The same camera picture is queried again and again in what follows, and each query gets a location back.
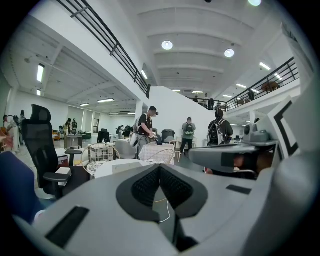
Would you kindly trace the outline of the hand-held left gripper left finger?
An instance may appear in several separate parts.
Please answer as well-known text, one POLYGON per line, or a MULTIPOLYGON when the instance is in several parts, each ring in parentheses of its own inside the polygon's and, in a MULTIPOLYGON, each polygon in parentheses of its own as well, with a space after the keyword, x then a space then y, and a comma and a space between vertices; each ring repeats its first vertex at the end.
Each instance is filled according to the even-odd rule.
POLYGON ((123 181, 148 168, 88 181, 51 205, 34 224, 16 215, 13 219, 32 245, 46 256, 174 256, 176 248, 157 223, 132 218, 116 199, 116 190, 123 181), (89 212, 61 248, 46 235, 76 206, 89 212))

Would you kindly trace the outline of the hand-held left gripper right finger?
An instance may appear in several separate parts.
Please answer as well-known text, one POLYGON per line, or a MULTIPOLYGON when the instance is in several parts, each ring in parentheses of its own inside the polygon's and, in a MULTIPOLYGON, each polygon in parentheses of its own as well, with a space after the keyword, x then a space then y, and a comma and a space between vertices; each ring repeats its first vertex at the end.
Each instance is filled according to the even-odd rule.
POLYGON ((170 169, 202 183, 208 198, 196 216, 180 225, 196 245, 184 256, 269 256, 305 222, 317 198, 317 156, 300 154, 257 180, 170 169))

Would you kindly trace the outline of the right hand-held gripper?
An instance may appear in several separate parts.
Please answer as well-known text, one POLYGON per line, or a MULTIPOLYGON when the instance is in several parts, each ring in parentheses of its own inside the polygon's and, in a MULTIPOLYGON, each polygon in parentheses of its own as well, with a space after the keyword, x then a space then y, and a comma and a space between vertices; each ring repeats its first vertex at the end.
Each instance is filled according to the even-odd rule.
POLYGON ((259 154, 273 154, 271 167, 305 152, 320 149, 320 81, 311 80, 293 100, 288 96, 269 114, 244 130, 244 143, 258 151, 241 155, 241 169, 256 174, 259 154))

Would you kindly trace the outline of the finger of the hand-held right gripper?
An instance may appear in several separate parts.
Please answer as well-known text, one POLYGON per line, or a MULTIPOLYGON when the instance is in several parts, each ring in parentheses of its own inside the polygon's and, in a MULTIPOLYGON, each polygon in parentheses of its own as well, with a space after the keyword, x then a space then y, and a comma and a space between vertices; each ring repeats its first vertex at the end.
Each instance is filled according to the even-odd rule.
POLYGON ((234 167, 234 158, 236 154, 254 153, 258 147, 245 144, 221 144, 205 147, 192 148, 189 153, 189 159, 196 165, 222 173, 239 172, 240 169, 234 167))

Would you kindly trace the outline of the person's right hand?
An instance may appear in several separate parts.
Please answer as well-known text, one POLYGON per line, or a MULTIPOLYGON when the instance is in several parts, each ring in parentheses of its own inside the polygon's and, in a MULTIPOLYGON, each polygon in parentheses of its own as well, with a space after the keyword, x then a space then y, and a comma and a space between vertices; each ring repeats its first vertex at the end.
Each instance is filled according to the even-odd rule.
POLYGON ((273 154, 270 152, 262 152, 257 157, 256 172, 259 174, 264 169, 270 168, 273 163, 273 154))

